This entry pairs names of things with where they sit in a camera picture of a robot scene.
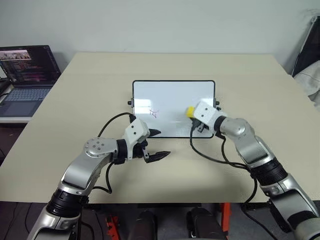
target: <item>whiteboard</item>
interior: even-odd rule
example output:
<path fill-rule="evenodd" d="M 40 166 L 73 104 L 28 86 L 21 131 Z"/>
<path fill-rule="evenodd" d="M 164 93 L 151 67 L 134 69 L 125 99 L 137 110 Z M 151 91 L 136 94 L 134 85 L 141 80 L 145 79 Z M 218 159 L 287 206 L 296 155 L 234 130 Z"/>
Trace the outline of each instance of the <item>whiteboard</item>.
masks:
<path fill-rule="evenodd" d="M 150 129 L 161 134 L 155 138 L 189 138 L 192 121 L 186 116 L 190 106 L 204 101 L 213 106 L 215 82 L 213 80 L 136 80 L 132 83 L 133 114 L 145 121 Z M 204 129 L 194 131 L 194 137 L 211 138 Z"/>

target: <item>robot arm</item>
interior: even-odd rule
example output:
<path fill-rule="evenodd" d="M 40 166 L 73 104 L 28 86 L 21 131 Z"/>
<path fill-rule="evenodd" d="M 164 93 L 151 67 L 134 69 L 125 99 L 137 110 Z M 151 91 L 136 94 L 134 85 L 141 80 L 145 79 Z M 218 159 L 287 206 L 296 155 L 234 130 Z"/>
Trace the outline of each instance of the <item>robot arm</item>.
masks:
<path fill-rule="evenodd" d="M 191 111 L 192 117 L 201 122 L 199 131 L 206 127 L 234 142 L 251 175 L 269 197 L 271 213 L 285 232 L 293 231 L 297 240 L 320 239 L 320 218 L 314 203 L 246 120 L 227 117 L 205 102 Z"/>
<path fill-rule="evenodd" d="M 125 129 L 122 139 L 94 137 L 88 140 L 82 153 L 68 166 L 49 203 L 43 208 L 27 240 L 76 239 L 75 231 L 82 207 L 89 202 L 102 168 L 108 163 L 123 164 L 126 160 L 143 157 L 146 163 L 158 161 L 170 152 L 150 155 L 146 146 L 149 136 L 160 131 L 148 129 L 136 118 Z"/>

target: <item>yellow eraser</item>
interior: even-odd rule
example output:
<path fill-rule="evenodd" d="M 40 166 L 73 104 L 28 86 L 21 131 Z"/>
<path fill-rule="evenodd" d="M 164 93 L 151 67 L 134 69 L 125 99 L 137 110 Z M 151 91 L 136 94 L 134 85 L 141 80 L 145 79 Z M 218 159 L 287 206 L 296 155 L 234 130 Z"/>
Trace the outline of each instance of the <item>yellow eraser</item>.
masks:
<path fill-rule="evenodd" d="M 194 118 L 194 112 L 195 112 L 195 107 L 194 107 L 194 106 L 190 106 L 190 107 L 188 107 L 188 109 L 186 110 L 185 115 L 186 115 L 188 118 Z"/>

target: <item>laptop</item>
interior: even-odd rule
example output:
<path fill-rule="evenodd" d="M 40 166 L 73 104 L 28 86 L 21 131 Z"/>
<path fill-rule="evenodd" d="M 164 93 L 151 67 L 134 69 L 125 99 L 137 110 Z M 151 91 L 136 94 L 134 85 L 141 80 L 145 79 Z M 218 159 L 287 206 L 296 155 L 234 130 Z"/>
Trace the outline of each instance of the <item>laptop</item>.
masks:
<path fill-rule="evenodd" d="M 32 117 L 61 75 L 48 45 L 0 47 L 0 66 L 13 85 L 2 118 Z"/>

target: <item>laptop keyboard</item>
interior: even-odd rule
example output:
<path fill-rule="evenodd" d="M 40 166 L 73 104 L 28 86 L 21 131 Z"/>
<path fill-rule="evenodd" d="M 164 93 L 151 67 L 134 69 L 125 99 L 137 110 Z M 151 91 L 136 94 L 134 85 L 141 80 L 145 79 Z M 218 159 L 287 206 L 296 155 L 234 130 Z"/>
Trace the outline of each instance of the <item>laptop keyboard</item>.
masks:
<path fill-rule="evenodd" d="M 13 89 L 5 98 L 6 101 L 42 101 L 50 88 Z"/>

